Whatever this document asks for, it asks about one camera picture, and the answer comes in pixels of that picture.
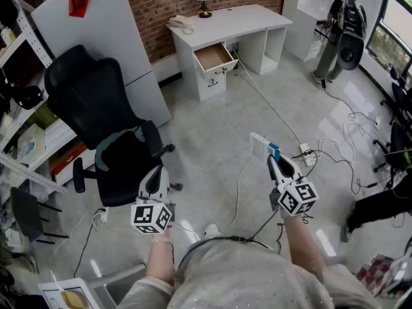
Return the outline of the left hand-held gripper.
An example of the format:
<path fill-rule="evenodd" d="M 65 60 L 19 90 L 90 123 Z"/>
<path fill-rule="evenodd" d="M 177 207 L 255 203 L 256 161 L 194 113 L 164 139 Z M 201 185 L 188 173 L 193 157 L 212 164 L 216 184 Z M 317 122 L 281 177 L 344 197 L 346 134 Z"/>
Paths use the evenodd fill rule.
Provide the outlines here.
<path fill-rule="evenodd" d="M 169 173 L 163 165 L 153 168 L 139 185 L 136 203 L 131 206 L 131 226 L 142 234 L 163 234 L 172 218 L 168 198 Z"/>

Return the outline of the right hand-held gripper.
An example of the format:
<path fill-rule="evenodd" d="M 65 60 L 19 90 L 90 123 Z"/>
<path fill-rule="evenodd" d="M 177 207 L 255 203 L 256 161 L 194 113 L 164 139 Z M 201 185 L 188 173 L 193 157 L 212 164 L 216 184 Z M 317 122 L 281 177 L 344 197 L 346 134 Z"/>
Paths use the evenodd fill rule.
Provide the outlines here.
<path fill-rule="evenodd" d="M 282 208 L 289 216 L 307 213 L 319 199 L 314 184 L 308 181 L 295 162 L 281 154 L 278 160 L 270 154 L 267 165 L 274 183 L 269 194 L 272 210 Z"/>

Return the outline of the white and blue cardboard box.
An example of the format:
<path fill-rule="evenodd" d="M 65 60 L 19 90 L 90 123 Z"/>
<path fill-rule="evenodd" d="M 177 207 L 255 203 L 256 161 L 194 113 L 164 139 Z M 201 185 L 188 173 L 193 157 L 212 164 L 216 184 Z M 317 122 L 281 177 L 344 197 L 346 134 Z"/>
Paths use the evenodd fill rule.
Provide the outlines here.
<path fill-rule="evenodd" d="M 262 162 L 266 162 L 270 155 L 274 157 L 275 162 L 278 162 L 280 159 L 280 149 L 278 146 L 255 132 L 250 133 L 250 152 Z"/>

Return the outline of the wooden drawer white front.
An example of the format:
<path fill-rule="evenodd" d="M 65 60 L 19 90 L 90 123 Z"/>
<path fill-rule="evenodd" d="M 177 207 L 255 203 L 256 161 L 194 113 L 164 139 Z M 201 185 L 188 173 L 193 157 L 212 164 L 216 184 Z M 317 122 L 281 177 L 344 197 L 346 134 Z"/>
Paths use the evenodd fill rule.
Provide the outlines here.
<path fill-rule="evenodd" d="M 194 51 L 197 70 L 203 79 L 211 79 L 234 69 L 238 63 L 220 42 Z"/>

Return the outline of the person's right forearm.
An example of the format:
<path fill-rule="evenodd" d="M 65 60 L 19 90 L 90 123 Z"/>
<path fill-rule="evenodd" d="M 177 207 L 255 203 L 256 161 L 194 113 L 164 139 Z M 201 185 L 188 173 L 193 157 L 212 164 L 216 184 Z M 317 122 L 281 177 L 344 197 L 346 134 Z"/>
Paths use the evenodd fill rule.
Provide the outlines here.
<path fill-rule="evenodd" d="M 292 263 L 308 272 L 322 272 L 326 262 L 315 241 L 299 216 L 284 220 Z"/>

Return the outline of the person's left forearm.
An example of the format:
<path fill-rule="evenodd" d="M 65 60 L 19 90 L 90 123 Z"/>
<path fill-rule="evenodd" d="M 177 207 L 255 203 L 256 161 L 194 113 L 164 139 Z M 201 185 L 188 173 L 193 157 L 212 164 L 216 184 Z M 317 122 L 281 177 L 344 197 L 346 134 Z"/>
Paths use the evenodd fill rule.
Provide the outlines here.
<path fill-rule="evenodd" d="M 174 286 L 174 250 L 170 228 L 163 234 L 153 235 L 147 261 L 146 276 Z"/>

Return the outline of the closed white drawer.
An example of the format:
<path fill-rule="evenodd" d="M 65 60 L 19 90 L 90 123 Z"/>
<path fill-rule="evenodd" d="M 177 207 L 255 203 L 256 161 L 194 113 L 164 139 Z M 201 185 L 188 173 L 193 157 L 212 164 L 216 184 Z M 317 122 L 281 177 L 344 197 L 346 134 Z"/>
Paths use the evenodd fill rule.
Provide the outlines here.
<path fill-rule="evenodd" d="M 198 89 L 200 100 L 204 101 L 226 90 L 226 74 L 218 73 L 206 75 L 204 78 L 198 75 Z"/>

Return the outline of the white power strip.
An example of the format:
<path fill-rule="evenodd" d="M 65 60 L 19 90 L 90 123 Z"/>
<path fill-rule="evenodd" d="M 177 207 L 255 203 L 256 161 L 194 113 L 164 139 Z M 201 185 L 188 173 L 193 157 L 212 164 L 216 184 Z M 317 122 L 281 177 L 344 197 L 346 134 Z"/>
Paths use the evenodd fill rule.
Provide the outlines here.
<path fill-rule="evenodd" d="M 299 145 L 299 150 L 301 153 L 301 157 L 304 160 L 304 163 L 307 167 L 314 166 L 317 162 L 317 154 L 309 148 L 307 143 L 303 143 Z"/>

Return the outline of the person's left white shoe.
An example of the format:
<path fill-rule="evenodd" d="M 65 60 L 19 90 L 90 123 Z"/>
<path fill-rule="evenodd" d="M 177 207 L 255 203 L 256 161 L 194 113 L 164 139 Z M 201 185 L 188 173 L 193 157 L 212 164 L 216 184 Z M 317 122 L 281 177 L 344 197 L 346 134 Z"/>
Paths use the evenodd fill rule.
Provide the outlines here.
<path fill-rule="evenodd" d="M 216 238 L 222 235 L 223 234 L 220 232 L 217 224 L 215 223 L 208 224 L 204 230 L 204 239 Z"/>

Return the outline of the teal cloth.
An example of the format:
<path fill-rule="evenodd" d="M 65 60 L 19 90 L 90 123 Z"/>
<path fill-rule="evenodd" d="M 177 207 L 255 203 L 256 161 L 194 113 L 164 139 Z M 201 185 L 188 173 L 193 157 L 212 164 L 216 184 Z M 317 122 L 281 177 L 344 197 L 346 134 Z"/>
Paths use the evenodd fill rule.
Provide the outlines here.
<path fill-rule="evenodd" d="M 109 171 L 109 167 L 106 165 L 106 163 L 104 162 L 104 160 L 102 158 L 103 152 L 111 144 L 116 142 L 119 137 L 121 137 L 124 133 L 127 133 L 127 132 L 132 132 L 132 134 L 134 134 L 135 138 L 137 138 L 141 142 L 145 142 L 145 138 L 144 138 L 141 126 L 136 126 L 134 128 L 131 128 L 131 129 L 124 129 L 120 132 L 112 133 L 107 138 L 103 139 L 103 141 L 101 141 L 101 143 L 99 143 L 99 145 L 96 148 L 95 164 L 100 170 L 102 170 L 104 172 Z"/>

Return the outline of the person's beige sweater torso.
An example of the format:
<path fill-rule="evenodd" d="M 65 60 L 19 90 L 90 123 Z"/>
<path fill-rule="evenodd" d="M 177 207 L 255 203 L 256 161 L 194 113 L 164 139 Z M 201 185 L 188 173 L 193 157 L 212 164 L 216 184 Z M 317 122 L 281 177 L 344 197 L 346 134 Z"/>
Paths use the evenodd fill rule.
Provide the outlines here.
<path fill-rule="evenodd" d="M 229 240 L 192 250 L 174 282 L 143 277 L 117 309 L 382 309 L 343 265 L 307 271 L 261 245 Z"/>

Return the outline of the patterned red and white bag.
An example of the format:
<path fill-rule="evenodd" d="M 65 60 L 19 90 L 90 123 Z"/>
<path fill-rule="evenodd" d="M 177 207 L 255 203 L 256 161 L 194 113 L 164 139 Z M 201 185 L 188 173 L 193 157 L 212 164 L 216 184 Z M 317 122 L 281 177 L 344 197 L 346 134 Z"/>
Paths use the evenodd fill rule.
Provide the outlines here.
<path fill-rule="evenodd" d="M 360 268 L 356 278 L 373 296 L 398 299 L 412 287 L 412 257 L 392 259 L 378 254 Z"/>

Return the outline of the black swivel chair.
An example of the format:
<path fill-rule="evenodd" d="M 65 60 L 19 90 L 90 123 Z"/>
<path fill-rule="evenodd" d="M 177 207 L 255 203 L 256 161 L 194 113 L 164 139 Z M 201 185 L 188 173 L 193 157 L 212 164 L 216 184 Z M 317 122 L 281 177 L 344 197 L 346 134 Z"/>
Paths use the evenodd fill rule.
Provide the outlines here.
<path fill-rule="evenodd" d="M 378 139 L 374 139 L 372 143 L 378 145 L 384 153 L 384 163 L 374 167 L 374 173 L 388 165 L 390 166 L 391 180 L 393 180 L 395 170 L 412 169 L 412 140 L 398 123 L 394 122 L 391 126 L 389 142 L 384 145 Z"/>

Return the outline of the printed paper sheet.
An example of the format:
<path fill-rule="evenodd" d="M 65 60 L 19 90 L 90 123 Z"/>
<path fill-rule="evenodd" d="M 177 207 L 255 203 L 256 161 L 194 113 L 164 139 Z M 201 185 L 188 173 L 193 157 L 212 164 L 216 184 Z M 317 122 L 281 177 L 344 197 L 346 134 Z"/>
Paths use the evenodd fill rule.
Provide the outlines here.
<path fill-rule="evenodd" d="M 106 309 L 96 292 L 81 278 L 40 283 L 38 287 L 49 309 L 70 309 L 63 296 L 69 292 L 77 294 L 86 309 Z"/>

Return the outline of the black stool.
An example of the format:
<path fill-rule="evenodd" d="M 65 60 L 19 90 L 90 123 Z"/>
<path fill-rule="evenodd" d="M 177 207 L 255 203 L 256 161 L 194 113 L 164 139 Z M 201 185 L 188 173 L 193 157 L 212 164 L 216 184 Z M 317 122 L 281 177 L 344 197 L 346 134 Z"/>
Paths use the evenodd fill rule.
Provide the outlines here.
<path fill-rule="evenodd" d="M 48 222 L 40 215 L 40 207 L 51 211 L 62 212 L 60 209 L 37 201 L 37 198 L 16 187 L 10 189 L 10 203 L 14 220 L 23 236 L 26 236 L 30 243 L 38 242 L 54 245 L 53 241 L 43 240 L 43 236 L 51 238 L 69 239 L 67 235 L 52 234 L 45 232 L 42 222 Z"/>

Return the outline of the black mesh office chair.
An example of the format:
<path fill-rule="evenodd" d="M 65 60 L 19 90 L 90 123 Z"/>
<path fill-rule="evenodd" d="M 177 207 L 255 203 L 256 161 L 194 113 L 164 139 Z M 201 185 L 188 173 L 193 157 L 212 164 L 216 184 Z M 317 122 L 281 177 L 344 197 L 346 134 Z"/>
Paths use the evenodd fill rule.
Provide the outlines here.
<path fill-rule="evenodd" d="M 77 193 L 86 190 L 85 180 L 97 181 L 105 207 L 134 203 L 142 179 L 163 165 L 162 156 L 174 151 L 164 145 L 155 123 L 139 118 L 127 99 L 119 63 L 111 57 L 95 60 L 83 45 L 76 45 L 57 57 L 45 73 L 48 107 L 66 123 L 89 150 L 94 150 L 112 133 L 142 127 L 145 142 L 132 132 L 124 133 L 102 155 L 109 171 L 83 167 L 81 157 L 73 163 L 73 184 Z"/>

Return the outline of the white plastic box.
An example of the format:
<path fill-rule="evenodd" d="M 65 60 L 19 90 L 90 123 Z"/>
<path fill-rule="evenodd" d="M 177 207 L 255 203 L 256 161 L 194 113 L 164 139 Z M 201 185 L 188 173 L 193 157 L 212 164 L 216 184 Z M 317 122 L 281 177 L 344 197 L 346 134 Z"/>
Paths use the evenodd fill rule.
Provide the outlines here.
<path fill-rule="evenodd" d="M 37 124 L 32 124 L 17 141 L 17 161 L 32 164 L 45 150 L 45 132 Z"/>

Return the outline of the black round panel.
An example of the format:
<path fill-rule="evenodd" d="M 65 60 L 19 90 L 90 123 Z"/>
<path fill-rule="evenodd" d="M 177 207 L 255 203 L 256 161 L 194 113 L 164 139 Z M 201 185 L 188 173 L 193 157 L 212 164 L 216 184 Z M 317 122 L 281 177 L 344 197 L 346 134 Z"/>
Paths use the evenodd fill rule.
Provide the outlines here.
<path fill-rule="evenodd" d="M 339 39 L 337 62 L 344 70 L 354 70 L 361 61 L 364 41 L 358 35 L 343 32 Z"/>

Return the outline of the white desk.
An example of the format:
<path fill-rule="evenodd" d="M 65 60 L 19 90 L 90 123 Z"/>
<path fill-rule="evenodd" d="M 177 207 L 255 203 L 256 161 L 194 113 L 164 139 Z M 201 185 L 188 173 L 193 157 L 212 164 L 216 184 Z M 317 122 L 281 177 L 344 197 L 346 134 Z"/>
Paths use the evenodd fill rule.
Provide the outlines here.
<path fill-rule="evenodd" d="M 216 10 L 212 17 L 192 16 L 194 33 L 167 24 L 176 49 L 183 88 L 199 101 L 197 63 L 194 51 L 222 42 L 234 59 L 262 75 L 278 67 L 287 27 L 292 21 L 260 5 Z"/>

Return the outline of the window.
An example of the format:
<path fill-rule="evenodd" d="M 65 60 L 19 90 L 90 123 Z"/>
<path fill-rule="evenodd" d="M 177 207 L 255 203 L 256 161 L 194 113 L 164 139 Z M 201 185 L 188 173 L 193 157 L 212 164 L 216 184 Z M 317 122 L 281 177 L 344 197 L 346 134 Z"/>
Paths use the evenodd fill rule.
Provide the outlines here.
<path fill-rule="evenodd" d="M 412 0 L 382 0 L 367 49 L 388 73 L 412 85 Z"/>

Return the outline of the white shelf unit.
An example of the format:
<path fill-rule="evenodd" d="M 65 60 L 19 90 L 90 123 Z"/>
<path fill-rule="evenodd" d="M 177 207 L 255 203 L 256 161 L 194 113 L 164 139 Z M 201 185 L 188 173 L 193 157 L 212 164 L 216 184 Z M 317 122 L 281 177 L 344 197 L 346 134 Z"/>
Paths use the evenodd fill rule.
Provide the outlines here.
<path fill-rule="evenodd" d="M 285 35 L 285 48 L 302 61 L 319 53 L 319 21 L 328 15 L 329 0 L 284 0 L 282 16 L 292 21 Z"/>

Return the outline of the tall grey cabinet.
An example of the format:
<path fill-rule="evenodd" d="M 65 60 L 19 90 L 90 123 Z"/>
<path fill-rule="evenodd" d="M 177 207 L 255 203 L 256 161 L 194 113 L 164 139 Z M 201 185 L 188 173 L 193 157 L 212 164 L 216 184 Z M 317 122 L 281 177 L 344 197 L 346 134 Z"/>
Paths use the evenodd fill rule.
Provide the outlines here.
<path fill-rule="evenodd" d="M 116 59 L 135 115 L 156 126 L 170 121 L 128 0 L 89 0 L 84 17 L 69 15 L 69 0 L 46 0 L 31 16 L 55 57 L 82 44 L 94 59 Z"/>

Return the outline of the white metal storage rack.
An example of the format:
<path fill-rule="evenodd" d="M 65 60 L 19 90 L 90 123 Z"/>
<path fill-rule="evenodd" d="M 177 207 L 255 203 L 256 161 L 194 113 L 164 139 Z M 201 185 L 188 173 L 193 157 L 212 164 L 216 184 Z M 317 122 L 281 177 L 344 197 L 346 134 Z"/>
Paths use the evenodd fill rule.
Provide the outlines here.
<path fill-rule="evenodd" d="M 20 29 L 20 34 L 11 44 L 5 49 L 5 52 L 0 55 L 0 70 L 12 58 L 12 55 L 17 52 L 23 44 L 29 44 L 31 50 L 36 54 L 41 61 L 44 68 L 47 68 L 52 59 L 40 43 L 39 38 L 35 35 L 33 27 L 25 14 L 26 10 L 31 8 L 23 0 L 12 0 L 17 8 L 17 25 Z M 1 115 L 0 119 L 0 194 L 3 196 L 2 200 L 6 201 L 10 196 L 10 184 L 6 183 L 4 171 L 11 171 L 19 176 L 18 180 L 13 184 L 14 187 L 19 187 L 27 179 L 47 188 L 49 194 L 53 192 L 64 193 L 66 191 L 63 184 L 59 185 L 57 182 L 47 180 L 45 176 L 36 173 L 35 170 L 40 167 L 45 161 L 49 159 L 58 149 L 66 145 L 70 140 L 75 138 L 75 133 L 62 120 L 56 120 L 51 126 L 44 131 L 45 135 L 45 151 L 41 156 L 36 158 L 32 163 L 24 165 L 19 163 L 16 159 L 10 158 L 3 152 L 5 147 L 10 144 L 12 137 L 23 126 L 30 116 L 35 113 L 38 108 L 46 102 L 48 94 L 44 89 L 44 74 L 45 70 L 41 70 L 32 79 L 32 82 L 38 86 L 42 91 L 43 101 L 39 102 L 31 109 L 24 109 L 15 103 L 13 100 L 9 101 L 10 107 Z"/>

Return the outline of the white corded telephone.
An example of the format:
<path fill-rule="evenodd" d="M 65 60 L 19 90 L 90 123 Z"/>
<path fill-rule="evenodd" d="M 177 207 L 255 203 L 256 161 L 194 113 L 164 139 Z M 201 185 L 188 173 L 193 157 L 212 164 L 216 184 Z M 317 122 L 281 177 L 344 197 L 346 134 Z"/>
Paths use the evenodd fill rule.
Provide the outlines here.
<path fill-rule="evenodd" d="M 185 35 L 191 35 L 194 33 L 194 28 L 193 28 L 194 23 L 195 23 L 194 19 L 182 16 L 182 15 L 176 15 L 170 18 L 168 21 L 169 25 L 176 27 L 176 28 L 181 28 L 182 32 Z"/>

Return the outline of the red wall holder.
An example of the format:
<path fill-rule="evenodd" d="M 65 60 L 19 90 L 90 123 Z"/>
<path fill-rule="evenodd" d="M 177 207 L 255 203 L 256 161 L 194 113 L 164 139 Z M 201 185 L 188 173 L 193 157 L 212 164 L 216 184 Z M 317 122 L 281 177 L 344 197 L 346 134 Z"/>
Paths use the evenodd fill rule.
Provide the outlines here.
<path fill-rule="evenodd" d="M 69 16 L 83 18 L 89 0 L 69 0 Z"/>

